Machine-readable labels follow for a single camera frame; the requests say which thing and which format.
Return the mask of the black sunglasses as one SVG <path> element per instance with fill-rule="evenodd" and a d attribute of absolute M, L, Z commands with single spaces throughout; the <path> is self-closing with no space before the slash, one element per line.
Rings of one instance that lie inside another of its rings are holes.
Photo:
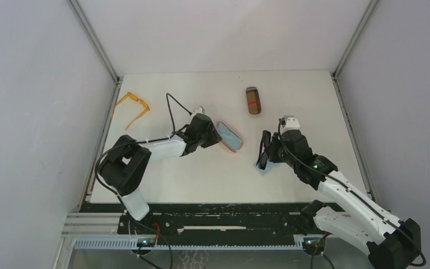
<path fill-rule="evenodd" d="M 256 166 L 260 170 L 265 170 L 269 157 L 268 154 L 265 152 L 265 149 L 269 146 L 271 143 L 271 133 L 267 130 L 263 130 L 263 134 L 260 141 L 260 148 L 259 148 L 259 156 L 256 161 Z"/>

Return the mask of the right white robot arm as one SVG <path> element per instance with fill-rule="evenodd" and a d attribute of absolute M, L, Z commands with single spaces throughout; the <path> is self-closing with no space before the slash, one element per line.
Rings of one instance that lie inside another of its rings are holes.
<path fill-rule="evenodd" d="M 300 181 L 332 198 L 348 214 L 314 200 L 301 211 L 304 233 L 317 228 L 333 234 L 363 252 L 374 268 L 426 265 L 419 225 L 399 219 L 359 192 L 334 163 L 312 152 L 299 130 L 263 131 L 257 166 L 264 169 L 268 163 L 287 164 Z"/>

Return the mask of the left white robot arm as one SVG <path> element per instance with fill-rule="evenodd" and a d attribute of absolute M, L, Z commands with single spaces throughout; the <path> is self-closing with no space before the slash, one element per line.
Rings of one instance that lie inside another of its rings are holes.
<path fill-rule="evenodd" d="M 125 134 L 95 164 L 97 181 L 116 195 L 136 221 L 149 213 L 139 186 L 150 163 L 183 157 L 222 141 L 209 116 L 195 113 L 191 122 L 165 138 L 137 141 Z"/>

